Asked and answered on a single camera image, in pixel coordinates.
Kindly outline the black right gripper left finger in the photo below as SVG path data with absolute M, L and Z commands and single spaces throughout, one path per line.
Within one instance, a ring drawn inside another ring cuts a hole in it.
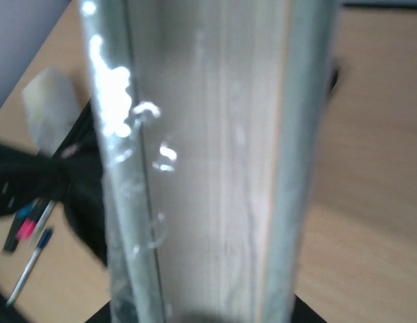
M 85 321 L 85 323 L 111 323 L 112 317 L 110 313 L 110 302 L 102 306 L 93 316 Z

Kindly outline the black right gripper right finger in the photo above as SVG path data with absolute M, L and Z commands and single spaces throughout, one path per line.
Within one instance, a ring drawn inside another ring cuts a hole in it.
M 326 323 L 326 321 L 296 295 L 291 323 Z

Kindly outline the black student backpack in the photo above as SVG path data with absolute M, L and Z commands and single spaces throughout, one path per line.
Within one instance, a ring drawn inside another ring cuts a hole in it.
M 102 176 L 91 105 L 86 104 L 51 157 L 0 143 L 0 217 L 36 199 L 59 202 L 77 237 L 106 264 Z

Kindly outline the grey Great Gatsby book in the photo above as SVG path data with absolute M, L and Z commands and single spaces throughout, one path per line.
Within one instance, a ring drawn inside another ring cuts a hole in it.
M 80 1 L 113 322 L 290 322 L 339 1 Z

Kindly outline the white fabric pouch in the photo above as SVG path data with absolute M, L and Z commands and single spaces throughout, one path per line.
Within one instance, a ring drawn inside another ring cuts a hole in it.
M 49 67 L 22 90 L 22 99 L 33 144 L 44 155 L 54 155 L 81 112 L 71 80 Z

